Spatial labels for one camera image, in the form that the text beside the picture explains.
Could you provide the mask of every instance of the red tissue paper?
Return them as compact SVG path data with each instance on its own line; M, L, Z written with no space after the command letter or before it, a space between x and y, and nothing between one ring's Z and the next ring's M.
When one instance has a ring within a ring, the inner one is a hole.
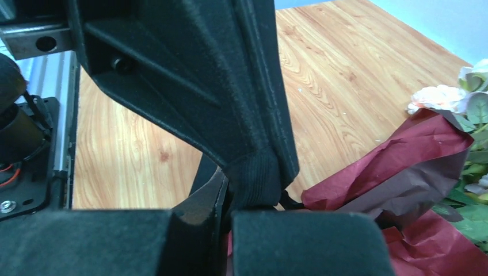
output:
M421 109L302 201L309 210L369 214L398 276L488 275L488 257L430 210L456 185L472 143L452 114Z

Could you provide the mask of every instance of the green leaf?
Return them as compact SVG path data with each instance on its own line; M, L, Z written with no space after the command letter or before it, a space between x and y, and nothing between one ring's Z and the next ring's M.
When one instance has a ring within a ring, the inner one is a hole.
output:
M463 131L471 132L471 131L476 129L476 126L472 122L470 122L466 118L464 118L463 116L461 116L459 114L453 114L453 115L454 115L454 118L456 118L456 121L463 128Z
M471 151L468 161L477 164L488 164L488 151Z
M485 165L473 164L462 172L462 175L483 174L486 170Z
M459 191L458 189L452 189L451 192L447 195L447 198L467 205L477 204L469 196L465 195L462 191Z
M459 214L456 209L447 204L438 203L432 207L432 211L436 212L437 214L439 214L439 216L443 217L445 220L451 223L456 223L463 220L461 214Z
M456 209L463 220L452 223L465 237L478 244L488 240L488 206L470 205Z
M471 137L473 137L473 139L476 142L484 143L484 142L488 141L488 131L473 133L473 134L471 134Z
M488 94L476 93L468 101L466 116L473 124L488 122Z
M483 83L483 79L480 78L476 73L466 74L466 87L469 92L478 91Z

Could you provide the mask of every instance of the wooden floor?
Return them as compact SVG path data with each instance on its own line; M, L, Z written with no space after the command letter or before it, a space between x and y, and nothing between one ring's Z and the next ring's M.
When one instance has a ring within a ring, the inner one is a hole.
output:
M366 0L276 13L300 159L290 194L384 141L410 95L456 85L466 63ZM81 79L74 207L170 208L188 196L201 153Z

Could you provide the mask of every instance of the blue wall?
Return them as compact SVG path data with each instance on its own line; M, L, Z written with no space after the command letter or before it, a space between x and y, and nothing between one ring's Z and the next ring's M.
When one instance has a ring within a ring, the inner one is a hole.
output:
M471 64L488 58L488 0L370 1ZM320 2L274 0L277 9Z

